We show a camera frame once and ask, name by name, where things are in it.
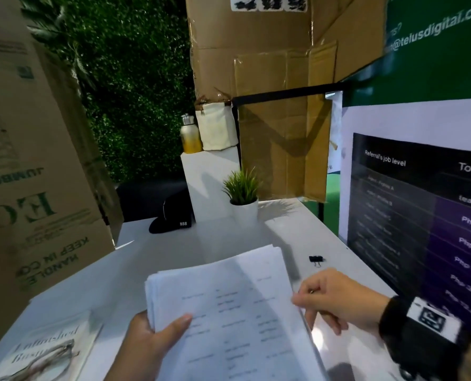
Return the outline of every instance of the black binder clip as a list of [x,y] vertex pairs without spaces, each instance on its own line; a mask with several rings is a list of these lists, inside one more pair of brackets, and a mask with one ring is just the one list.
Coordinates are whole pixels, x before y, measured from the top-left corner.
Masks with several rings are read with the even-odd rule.
[[310,262],[315,265],[315,267],[322,267],[321,262],[324,262],[325,259],[323,256],[310,256]]

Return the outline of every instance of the green banner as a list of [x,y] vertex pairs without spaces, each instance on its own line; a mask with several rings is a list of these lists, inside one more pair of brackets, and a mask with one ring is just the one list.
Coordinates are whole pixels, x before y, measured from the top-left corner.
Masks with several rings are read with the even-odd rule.
[[344,107],[471,98],[471,0],[389,0],[386,55]]

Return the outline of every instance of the yellow bottle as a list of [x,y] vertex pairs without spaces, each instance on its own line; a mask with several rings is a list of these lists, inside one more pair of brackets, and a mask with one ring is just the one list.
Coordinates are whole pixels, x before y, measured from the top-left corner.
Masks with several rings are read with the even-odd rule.
[[186,154],[194,154],[202,151],[201,133],[195,125],[194,116],[182,115],[181,141]]

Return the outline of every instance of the hand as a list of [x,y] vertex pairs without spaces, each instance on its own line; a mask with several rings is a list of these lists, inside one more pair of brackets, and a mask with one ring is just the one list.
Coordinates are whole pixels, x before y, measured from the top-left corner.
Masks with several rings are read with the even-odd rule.
[[105,381],[155,380],[163,358],[183,336],[191,319],[191,314],[185,314],[161,332],[154,333],[146,312],[137,314],[130,322]]
[[303,281],[292,303],[306,309],[304,317],[310,329],[320,313],[334,333],[340,335],[348,329],[348,323],[378,333],[378,323],[389,298],[336,269],[326,269]]

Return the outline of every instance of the person's left hand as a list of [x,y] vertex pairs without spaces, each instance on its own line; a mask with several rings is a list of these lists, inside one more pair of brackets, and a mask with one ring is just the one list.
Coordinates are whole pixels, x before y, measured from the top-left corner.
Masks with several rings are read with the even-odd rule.
[[185,314],[159,333],[149,327],[145,311],[130,322],[126,336],[105,381],[152,381],[160,371],[167,352],[190,326],[191,314]]

